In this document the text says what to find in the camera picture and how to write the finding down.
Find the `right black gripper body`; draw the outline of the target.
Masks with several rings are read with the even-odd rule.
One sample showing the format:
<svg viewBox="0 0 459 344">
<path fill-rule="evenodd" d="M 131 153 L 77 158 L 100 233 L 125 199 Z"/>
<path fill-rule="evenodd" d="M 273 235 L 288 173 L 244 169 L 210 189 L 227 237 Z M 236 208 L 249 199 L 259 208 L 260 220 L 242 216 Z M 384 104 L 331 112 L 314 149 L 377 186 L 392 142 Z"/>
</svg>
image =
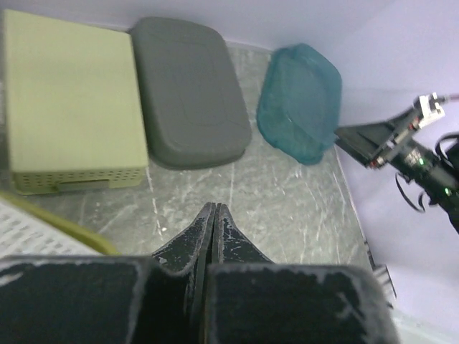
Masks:
<svg viewBox="0 0 459 344">
<path fill-rule="evenodd" d="M 414 139 L 421 119 L 421 110 L 411 107 L 393 118 L 370 124 L 369 167 L 382 168 L 389 164 L 426 193 L 437 194 L 440 160 Z"/>
</svg>

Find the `pale green perforated basket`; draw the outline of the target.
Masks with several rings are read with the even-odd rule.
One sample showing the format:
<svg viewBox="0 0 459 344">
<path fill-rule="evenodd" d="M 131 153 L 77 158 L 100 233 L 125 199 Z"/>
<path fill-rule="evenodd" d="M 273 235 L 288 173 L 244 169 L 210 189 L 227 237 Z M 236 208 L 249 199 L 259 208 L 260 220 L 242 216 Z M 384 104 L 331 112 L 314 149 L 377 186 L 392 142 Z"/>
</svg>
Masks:
<svg viewBox="0 0 459 344">
<path fill-rule="evenodd" d="M 3 12 L 9 170 L 21 194 L 137 186 L 148 165 L 128 34 Z"/>
</svg>

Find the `white perforated basket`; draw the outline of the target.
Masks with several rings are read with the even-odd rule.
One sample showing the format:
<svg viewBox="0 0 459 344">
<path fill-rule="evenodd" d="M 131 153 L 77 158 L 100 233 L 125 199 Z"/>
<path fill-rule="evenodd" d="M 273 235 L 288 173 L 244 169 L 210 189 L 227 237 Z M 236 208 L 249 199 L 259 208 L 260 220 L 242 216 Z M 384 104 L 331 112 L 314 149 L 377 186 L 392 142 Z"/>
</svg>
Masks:
<svg viewBox="0 0 459 344">
<path fill-rule="evenodd" d="M 1 202 L 1 257 L 92 253 L 95 251 L 71 236 L 9 203 Z"/>
</svg>

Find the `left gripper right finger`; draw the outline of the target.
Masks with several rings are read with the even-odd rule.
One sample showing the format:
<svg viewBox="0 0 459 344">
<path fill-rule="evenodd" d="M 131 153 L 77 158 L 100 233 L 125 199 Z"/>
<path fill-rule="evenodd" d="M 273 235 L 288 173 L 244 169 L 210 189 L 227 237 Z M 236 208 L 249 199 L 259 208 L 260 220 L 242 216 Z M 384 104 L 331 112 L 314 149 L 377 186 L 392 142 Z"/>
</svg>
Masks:
<svg viewBox="0 0 459 344">
<path fill-rule="evenodd" d="M 236 226 L 214 220 L 206 343 L 398 343 L 382 289 L 352 265 L 276 264 Z"/>
</svg>

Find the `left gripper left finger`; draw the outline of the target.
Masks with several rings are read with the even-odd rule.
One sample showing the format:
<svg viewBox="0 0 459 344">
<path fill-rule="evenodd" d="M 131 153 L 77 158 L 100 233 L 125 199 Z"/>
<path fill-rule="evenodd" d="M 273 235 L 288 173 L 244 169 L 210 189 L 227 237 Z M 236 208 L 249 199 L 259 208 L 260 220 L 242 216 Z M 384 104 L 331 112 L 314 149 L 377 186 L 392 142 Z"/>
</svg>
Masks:
<svg viewBox="0 0 459 344">
<path fill-rule="evenodd" d="M 3 343 L 195 343 L 215 205 L 146 256 L 1 261 Z"/>
</svg>

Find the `dark grey basin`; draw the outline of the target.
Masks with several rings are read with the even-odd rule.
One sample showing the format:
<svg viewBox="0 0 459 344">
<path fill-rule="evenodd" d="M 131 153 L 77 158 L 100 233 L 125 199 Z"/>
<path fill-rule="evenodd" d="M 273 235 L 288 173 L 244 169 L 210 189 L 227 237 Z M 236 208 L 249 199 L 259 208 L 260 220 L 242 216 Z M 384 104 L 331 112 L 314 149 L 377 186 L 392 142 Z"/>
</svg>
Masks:
<svg viewBox="0 0 459 344">
<path fill-rule="evenodd" d="M 252 129 L 229 50 L 216 30 L 145 17 L 129 31 L 148 149 L 170 169 L 239 159 Z"/>
</svg>

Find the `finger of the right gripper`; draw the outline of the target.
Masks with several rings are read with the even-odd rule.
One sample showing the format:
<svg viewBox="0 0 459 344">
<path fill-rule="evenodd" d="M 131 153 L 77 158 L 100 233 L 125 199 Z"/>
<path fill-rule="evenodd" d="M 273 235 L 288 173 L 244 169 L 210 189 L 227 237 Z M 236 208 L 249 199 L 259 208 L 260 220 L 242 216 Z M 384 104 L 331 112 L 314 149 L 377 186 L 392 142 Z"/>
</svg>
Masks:
<svg viewBox="0 0 459 344">
<path fill-rule="evenodd" d="M 342 126 L 335 130 L 336 144 L 365 168 L 378 169 L 398 154 L 393 143 L 397 126 L 393 120 Z"/>
</svg>

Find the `large olive green container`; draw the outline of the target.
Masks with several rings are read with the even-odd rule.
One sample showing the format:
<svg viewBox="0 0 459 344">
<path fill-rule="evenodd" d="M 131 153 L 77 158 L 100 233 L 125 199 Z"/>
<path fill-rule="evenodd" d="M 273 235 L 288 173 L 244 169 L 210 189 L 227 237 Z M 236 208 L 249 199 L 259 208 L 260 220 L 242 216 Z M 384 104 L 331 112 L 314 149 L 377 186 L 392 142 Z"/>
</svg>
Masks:
<svg viewBox="0 0 459 344">
<path fill-rule="evenodd" d="M 120 252 L 104 237 L 79 226 L 69 220 L 59 217 L 45 209 L 42 209 L 26 199 L 19 198 L 5 191 L 1 192 L 1 199 L 25 211 L 29 215 L 53 226 L 55 229 L 69 235 L 73 239 L 85 244 L 95 251 L 105 255 L 120 255 Z"/>
</svg>

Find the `teal transparent basin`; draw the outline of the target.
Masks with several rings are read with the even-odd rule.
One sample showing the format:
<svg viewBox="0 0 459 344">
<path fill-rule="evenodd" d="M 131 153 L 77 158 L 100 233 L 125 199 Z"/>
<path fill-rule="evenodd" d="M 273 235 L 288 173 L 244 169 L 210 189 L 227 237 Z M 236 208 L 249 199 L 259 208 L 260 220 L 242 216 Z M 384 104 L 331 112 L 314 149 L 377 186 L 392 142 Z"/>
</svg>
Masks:
<svg viewBox="0 0 459 344">
<path fill-rule="evenodd" d="M 335 142 L 341 98 L 341 74 L 321 53 L 304 43 L 277 49 L 257 104 L 257 128 L 272 147 L 315 165 Z"/>
</svg>

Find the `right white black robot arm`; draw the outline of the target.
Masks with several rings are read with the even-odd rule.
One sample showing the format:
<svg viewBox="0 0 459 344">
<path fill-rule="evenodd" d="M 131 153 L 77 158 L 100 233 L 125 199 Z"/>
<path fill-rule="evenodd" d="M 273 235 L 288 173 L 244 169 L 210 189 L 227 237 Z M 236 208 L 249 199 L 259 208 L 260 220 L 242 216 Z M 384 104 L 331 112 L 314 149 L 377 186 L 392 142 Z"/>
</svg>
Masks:
<svg viewBox="0 0 459 344">
<path fill-rule="evenodd" d="M 335 130 L 336 144 L 366 168 L 387 164 L 407 183 L 415 182 L 444 210 L 458 229 L 458 168 L 412 136 L 420 129 L 421 114 L 413 107 L 386 121 L 347 125 Z"/>
</svg>

